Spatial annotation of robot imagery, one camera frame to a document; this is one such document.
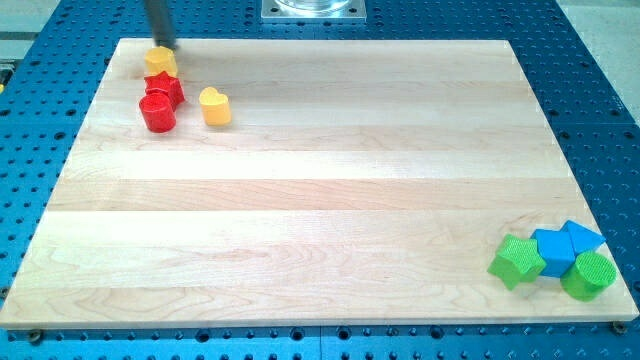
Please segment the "grey pusher rod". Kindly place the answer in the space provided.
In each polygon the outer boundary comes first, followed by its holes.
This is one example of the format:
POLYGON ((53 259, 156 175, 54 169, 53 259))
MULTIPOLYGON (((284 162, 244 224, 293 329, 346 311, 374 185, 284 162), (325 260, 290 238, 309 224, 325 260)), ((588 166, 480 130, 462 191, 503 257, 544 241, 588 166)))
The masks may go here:
POLYGON ((156 46, 176 48, 176 31, 167 0, 143 0, 151 35, 156 46))

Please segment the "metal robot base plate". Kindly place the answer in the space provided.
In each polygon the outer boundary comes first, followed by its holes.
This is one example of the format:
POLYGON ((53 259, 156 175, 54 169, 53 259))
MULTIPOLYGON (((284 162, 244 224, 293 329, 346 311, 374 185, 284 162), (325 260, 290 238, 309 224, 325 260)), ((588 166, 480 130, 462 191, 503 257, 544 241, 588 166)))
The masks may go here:
POLYGON ((367 18, 365 0, 261 0, 265 21, 352 20, 367 18))

